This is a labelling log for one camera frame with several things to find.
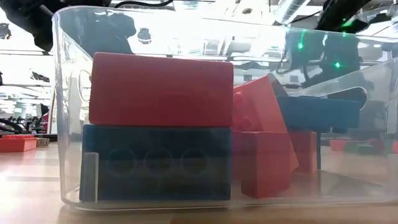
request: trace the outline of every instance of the wooden table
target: wooden table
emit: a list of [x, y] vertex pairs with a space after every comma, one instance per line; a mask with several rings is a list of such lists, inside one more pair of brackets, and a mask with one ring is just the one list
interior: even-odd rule
[[[332, 162], [325, 164], [330, 169], [337, 169]], [[0, 154], [0, 223], [398, 223], [398, 207], [379, 204], [322, 208], [269, 206], [216, 210], [85, 212], [71, 208], [60, 200], [59, 180], [56, 144], [25, 153]]]

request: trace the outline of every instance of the table surface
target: table surface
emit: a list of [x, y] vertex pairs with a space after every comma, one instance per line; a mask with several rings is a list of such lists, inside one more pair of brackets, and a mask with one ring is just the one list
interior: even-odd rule
[[[331, 163], [326, 166], [333, 169]], [[60, 200], [59, 181], [54, 143], [25, 153], [0, 154], [0, 223], [398, 223], [398, 207], [381, 204], [87, 212]]]

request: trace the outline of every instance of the blue toy brick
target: blue toy brick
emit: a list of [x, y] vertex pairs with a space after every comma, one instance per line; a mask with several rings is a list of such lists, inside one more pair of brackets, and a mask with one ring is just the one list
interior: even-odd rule
[[288, 129], [345, 133], [357, 128], [361, 103], [309, 96], [277, 96]]
[[[93, 153], [97, 165], [85, 159], [95, 158], [85, 156]], [[80, 200], [229, 200], [230, 166], [229, 128], [88, 124], [83, 127]], [[93, 180], [96, 198], [91, 193], [96, 184], [86, 183]]]

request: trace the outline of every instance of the blue block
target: blue block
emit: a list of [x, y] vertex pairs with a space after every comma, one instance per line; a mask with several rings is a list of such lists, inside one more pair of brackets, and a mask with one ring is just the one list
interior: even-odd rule
[[80, 200], [229, 200], [230, 167], [229, 128], [88, 124]]
[[317, 97], [277, 96], [288, 129], [311, 130], [320, 133], [345, 133], [359, 125], [361, 103]]

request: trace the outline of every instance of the clear plastic bin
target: clear plastic bin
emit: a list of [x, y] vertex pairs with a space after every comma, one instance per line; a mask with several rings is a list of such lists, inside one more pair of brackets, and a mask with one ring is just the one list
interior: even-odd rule
[[[89, 210], [117, 210], [396, 199], [395, 39], [103, 7], [61, 10], [53, 24], [65, 203]], [[239, 101], [236, 93], [243, 91], [238, 87], [258, 84], [268, 104], [260, 116], [272, 111], [275, 119], [251, 128], [237, 128], [234, 119], [234, 125], [223, 127], [134, 126], [130, 124], [133, 116], [125, 119], [129, 124], [125, 126], [90, 124], [95, 52], [174, 58], [167, 59], [173, 62], [184, 58], [232, 63], [234, 95], [229, 89], [231, 98], [226, 100], [233, 99], [232, 110]], [[114, 68], [117, 61], [102, 63]], [[110, 72], [106, 77], [110, 86], [115, 84], [112, 77], [120, 76]], [[107, 94], [123, 91], [130, 90], [105, 88], [103, 100], [108, 102]], [[301, 97], [289, 98], [286, 92]], [[138, 103], [128, 99], [114, 101]], [[250, 100], [252, 104], [245, 101], [243, 105], [264, 106], [261, 97]], [[314, 100], [320, 100], [319, 104], [314, 106]], [[330, 102], [346, 106], [336, 110]], [[110, 120], [123, 113], [111, 106], [100, 110]], [[345, 121], [317, 126], [337, 114]], [[181, 133], [183, 128], [191, 129]], [[175, 146], [181, 151], [178, 156]], [[199, 152], [193, 153], [195, 147]]]

